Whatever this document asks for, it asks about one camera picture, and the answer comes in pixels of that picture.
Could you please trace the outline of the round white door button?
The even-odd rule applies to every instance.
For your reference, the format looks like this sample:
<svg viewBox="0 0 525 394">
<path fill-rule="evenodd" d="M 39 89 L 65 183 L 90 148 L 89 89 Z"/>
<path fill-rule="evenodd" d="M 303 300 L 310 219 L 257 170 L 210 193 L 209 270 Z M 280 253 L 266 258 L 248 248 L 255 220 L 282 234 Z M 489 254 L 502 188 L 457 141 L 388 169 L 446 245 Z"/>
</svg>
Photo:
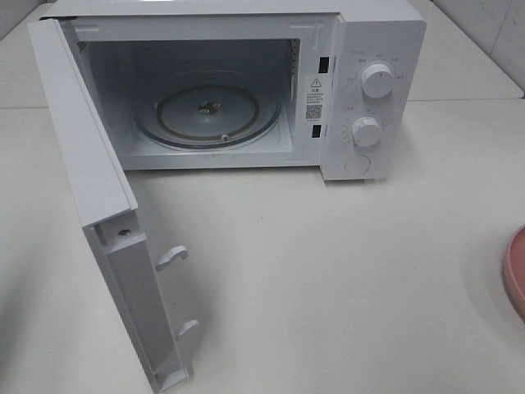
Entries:
<svg viewBox="0 0 525 394">
<path fill-rule="evenodd" d="M 355 155 L 349 158 L 345 163 L 345 170 L 352 177 L 361 177 L 364 176 L 371 166 L 371 160 L 366 155 Z"/>
</svg>

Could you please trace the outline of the pink round plate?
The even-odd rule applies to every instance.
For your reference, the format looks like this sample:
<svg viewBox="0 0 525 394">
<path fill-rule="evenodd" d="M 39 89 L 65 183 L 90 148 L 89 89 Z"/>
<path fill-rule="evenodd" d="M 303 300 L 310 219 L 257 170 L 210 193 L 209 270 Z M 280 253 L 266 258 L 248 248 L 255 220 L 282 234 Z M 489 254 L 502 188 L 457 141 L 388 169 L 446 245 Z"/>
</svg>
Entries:
<svg viewBox="0 0 525 394">
<path fill-rule="evenodd" d="M 524 227 L 510 238 L 504 255 L 503 281 L 509 301 L 524 320 Z"/>
</svg>

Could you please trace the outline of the white microwave door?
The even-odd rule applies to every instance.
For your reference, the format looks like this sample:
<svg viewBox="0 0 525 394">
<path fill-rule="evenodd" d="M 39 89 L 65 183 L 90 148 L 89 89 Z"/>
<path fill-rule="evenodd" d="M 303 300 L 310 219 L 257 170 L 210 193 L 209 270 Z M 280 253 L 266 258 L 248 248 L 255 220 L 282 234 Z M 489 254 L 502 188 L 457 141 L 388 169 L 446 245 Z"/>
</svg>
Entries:
<svg viewBox="0 0 525 394">
<path fill-rule="evenodd" d="M 100 114 L 89 50 L 71 22 L 43 19 L 29 32 L 82 231 L 153 392 L 164 392 L 189 377 L 176 343 L 199 323 L 171 326 L 158 274 L 189 252 L 178 245 L 150 257 L 138 203 Z"/>
</svg>

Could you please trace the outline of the white microwave oven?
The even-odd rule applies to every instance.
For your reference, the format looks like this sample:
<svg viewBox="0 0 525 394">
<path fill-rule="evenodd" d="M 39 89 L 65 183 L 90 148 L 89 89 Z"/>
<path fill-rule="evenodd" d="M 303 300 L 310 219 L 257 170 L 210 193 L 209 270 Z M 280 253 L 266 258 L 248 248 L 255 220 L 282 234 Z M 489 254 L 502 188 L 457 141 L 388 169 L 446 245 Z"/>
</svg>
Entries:
<svg viewBox="0 0 525 394">
<path fill-rule="evenodd" d="M 39 19 L 70 21 L 123 170 L 318 167 L 327 181 L 381 179 L 407 103 L 426 22 L 407 1 L 58 1 Z M 387 62 L 392 91 L 369 98 L 362 69 Z M 172 148 L 135 121 L 139 89 L 195 71 L 270 81 L 280 116 L 258 138 L 222 149 Z M 381 140 L 358 147 L 351 126 L 374 117 Z M 371 160 L 352 177 L 346 161 Z"/>
</svg>

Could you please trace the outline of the white timer knob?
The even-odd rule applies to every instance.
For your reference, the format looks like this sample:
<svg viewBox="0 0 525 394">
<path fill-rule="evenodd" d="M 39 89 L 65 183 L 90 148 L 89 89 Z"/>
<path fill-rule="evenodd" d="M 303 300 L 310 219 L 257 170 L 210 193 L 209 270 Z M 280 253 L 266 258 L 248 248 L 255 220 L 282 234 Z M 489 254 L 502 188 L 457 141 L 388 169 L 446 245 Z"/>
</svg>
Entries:
<svg viewBox="0 0 525 394">
<path fill-rule="evenodd" d="M 377 144 L 383 136 L 382 127 L 374 117 L 359 118 L 352 124 L 350 130 L 353 142 L 362 148 Z"/>
</svg>

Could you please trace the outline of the glass microwave turntable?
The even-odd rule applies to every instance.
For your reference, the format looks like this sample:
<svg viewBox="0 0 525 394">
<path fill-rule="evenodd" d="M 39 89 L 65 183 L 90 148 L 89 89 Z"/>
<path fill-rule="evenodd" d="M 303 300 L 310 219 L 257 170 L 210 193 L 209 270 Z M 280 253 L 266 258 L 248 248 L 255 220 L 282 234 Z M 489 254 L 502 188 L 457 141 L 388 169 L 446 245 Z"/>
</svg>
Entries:
<svg viewBox="0 0 525 394">
<path fill-rule="evenodd" d="M 258 138 L 280 116 L 270 81 L 235 71 L 186 72 L 139 89 L 135 121 L 160 144 L 222 149 Z"/>
</svg>

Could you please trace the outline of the upper white power knob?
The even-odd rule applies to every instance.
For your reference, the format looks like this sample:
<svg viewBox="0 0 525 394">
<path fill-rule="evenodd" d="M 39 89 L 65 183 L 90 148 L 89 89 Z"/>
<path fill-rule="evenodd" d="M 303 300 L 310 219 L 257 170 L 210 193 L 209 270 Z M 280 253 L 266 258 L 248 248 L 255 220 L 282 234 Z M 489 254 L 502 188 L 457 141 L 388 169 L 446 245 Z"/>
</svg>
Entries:
<svg viewBox="0 0 525 394">
<path fill-rule="evenodd" d="M 381 99 L 393 89 L 395 73 L 387 62 L 374 62 L 365 66 L 360 74 L 363 93 L 370 99 Z"/>
</svg>

